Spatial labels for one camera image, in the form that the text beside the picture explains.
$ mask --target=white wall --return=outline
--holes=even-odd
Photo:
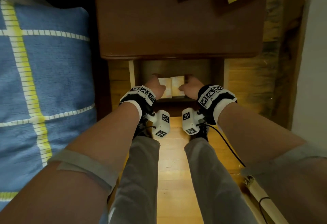
[[[327,144],[327,0],[311,0],[292,132]]]

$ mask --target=pant leg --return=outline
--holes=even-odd
[[[160,143],[137,136],[109,211],[109,224],[156,224]]]
[[[203,138],[184,148],[204,224],[257,223],[241,190]]]

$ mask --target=black cable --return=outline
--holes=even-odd
[[[266,224],[268,224],[268,222],[267,222],[267,220],[266,220],[266,218],[265,218],[265,216],[264,216],[264,213],[263,213],[263,211],[262,211],[261,201],[262,201],[263,199],[270,199],[270,198],[269,198],[269,197],[263,197],[263,198],[261,198],[260,201],[259,201],[259,210],[260,210],[260,213],[262,214],[262,217],[264,218],[264,221],[266,222]]]
[[[143,128],[136,136],[138,136],[138,135],[140,135],[140,133],[141,132],[143,132],[144,130],[146,130],[146,129],[148,129],[148,128],[150,128],[150,127],[154,127],[154,128],[157,128],[156,126],[149,126],[149,127],[145,127],[145,128]]]
[[[214,130],[217,131],[217,133],[219,133],[219,135],[222,137],[222,139],[224,140],[224,142],[226,143],[226,145],[228,146],[228,148],[231,150],[231,152],[234,154],[235,158],[237,158],[237,160],[241,163],[242,166],[245,167],[245,164],[240,160],[240,158],[236,155],[236,153],[233,151],[233,149],[229,146],[228,142],[225,140],[225,138],[223,137],[223,135],[213,126],[210,126],[208,124],[205,124],[205,123],[201,123],[200,125],[203,125],[203,126],[208,126],[208,127],[211,127],[213,128]]]

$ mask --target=pillow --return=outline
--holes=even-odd
[[[88,13],[1,0],[0,211],[96,122]]]

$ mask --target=white sensor device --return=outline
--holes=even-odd
[[[159,110],[154,116],[149,114],[146,117],[156,128],[152,128],[153,139],[162,139],[170,132],[170,115],[167,111]]]
[[[187,108],[182,111],[182,128],[189,134],[197,134],[200,131],[199,120],[203,119],[203,114],[198,114],[194,109]]]

